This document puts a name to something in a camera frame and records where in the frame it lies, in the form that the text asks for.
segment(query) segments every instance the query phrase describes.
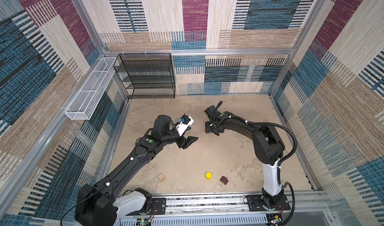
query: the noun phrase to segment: dark brown cube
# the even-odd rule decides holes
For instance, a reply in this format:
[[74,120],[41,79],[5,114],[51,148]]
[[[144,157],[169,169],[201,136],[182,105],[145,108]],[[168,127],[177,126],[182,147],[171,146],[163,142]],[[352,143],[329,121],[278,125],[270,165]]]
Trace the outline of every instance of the dark brown cube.
[[224,176],[221,177],[220,182],[222,182],[224,185],[227,185],[228,179]]

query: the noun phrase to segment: yellow cylinder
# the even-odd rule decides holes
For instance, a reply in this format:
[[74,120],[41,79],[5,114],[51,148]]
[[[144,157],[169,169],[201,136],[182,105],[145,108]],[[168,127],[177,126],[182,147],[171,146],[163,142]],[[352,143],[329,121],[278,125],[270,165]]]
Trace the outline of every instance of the yellow cylinder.
[[210,172],[207,172],[207,173],[205,174],[205,177],[209,180],[209,179],[212,178],[212,174],[211,174]]

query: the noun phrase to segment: red wire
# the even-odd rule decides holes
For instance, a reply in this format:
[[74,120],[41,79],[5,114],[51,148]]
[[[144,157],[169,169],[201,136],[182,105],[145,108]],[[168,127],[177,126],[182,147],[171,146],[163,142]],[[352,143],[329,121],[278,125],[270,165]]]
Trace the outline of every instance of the red wire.
[[284,210],[284,207],[281,204],[280,204],[279,207],[281,208],[281,212],[280,212],[281,220],[283,220],[283,210]]
[[149,220],[151,219],[151,217],[152,217],[152,214],[153,214],[153,218],[152,219],[154,219],[155,218],[155,213],[156,213],[156,206],[155,205],[152,205],[153,206],[153,212],[151,213],[151,215],[149,216]]

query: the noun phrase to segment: maroon stripe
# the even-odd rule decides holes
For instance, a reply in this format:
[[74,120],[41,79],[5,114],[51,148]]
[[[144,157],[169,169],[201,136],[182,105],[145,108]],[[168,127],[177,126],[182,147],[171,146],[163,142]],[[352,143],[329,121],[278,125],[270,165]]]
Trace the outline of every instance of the maroon stripe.
[[209,0],[182,0],[184,31],[207,31]]
[[[41,0],[18,0],[24,8],[30,7],[31,5]],[[50,0],[56,12],[63,19],[64,24],[70,31],[74,38],[77,46],[81,48],[86,44],[90,37],[85,28],[81,18],[72,3],[72,0]]]
[[[323,50],[324,53],[332,46],[362,1],[363,0],[335,1],[331,12],[315,37],[315,40],[325,49]],[[317,51],[316,55],[319,58],[322,58],[324,53],[319,53],[319,51]]]

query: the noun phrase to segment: black wire shelf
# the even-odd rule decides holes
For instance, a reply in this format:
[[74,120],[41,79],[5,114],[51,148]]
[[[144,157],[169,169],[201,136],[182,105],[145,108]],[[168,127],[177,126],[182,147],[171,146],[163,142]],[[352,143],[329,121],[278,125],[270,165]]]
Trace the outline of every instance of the black wire shelf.
[[132,98],[175,98],[175,77],[169,53],[119,54],[114,67]]

